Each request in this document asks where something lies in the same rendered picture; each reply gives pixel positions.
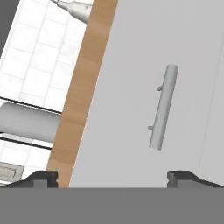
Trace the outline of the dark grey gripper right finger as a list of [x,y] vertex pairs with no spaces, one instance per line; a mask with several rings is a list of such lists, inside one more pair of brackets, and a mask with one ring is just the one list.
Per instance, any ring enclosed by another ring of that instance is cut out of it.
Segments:
[[213,182],[201,179],[191,171],[168,171],[167,179],[167,187],[224,188],[224,185],[215,184]]

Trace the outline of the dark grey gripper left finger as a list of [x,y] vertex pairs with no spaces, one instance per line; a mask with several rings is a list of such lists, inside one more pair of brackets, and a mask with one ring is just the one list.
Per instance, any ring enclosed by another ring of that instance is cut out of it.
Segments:
[[57,171],[35,171],[23,180],[3,185],[3,188],[23,187],[23,188],[57,188],[59,186]]

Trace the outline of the white drawer front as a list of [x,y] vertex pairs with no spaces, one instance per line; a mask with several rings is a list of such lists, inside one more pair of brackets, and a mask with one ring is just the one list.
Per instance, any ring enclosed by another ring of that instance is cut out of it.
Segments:
[[[224,0],[118,0],[73,187],[164,187],[195,170],[224,35]],[[150,147],[168,65],[178,77],[161,150]]]

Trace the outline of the black paper towel holder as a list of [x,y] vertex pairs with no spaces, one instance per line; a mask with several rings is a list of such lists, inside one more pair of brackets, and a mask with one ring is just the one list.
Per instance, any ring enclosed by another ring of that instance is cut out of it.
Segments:
[[[5,97],[2,97],[2,96],[0,96],[0,100],[3,100],[3,104],[5,102],[10,102],[10,103],[26,106],[26,107],[33,108],[33,109],[44,110],[46,112],[51,112],[51,113],[54,113],[54,114],[57,114],[57,115],[60,115],[60,116],[62,115],[62,113],[60,111],[57,111],[57,110],[53,110],[53,109],[49,109],[49,108],[43,108],[43,107],[36,106],[36,105],[30,104],[30,103],[17,101],[17,100],[12,100],[10,98],[5,98]],[[3,132],[0,131],[0,140],[4,140],[6,142],[11,142],[11,143],[15,143],[15,144],[22,144],[22,145],[37,147],[37,148],[45,149],[45,150],[49,150],[49,151],[52,149],[52,147],[50,147],[50,146],[44,146],[44,145],[41,145],[41,144],[29,143],[29,142],[25,142],[23,140],[13,139],[11,137],[4,136],[5,134],[7,134],[7,133],[3,133]]]

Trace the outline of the grey wall socket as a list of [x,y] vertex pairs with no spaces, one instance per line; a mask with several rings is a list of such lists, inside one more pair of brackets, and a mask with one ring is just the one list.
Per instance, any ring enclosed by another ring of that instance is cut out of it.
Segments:
[[22,178],[24,167],[0,162],[0,181],[15,182]]

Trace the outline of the dark grey panel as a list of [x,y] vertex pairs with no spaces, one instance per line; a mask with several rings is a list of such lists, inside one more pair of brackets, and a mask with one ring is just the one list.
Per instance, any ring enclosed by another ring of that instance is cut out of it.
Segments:
[[0,0],[0,60],[4,57],[19,5],[20,0]]

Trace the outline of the white paper towel roll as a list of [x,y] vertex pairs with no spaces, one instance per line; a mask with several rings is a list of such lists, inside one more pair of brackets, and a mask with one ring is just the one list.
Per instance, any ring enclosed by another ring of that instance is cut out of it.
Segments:
[[52,143],[60,115],[10,102],[0,106],[0,131]]

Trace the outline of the white cupboard front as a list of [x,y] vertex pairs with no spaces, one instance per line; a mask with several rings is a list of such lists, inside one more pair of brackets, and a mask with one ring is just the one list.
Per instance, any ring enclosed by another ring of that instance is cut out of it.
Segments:
[[215,82],[199,175],[224,186],[224,60]]

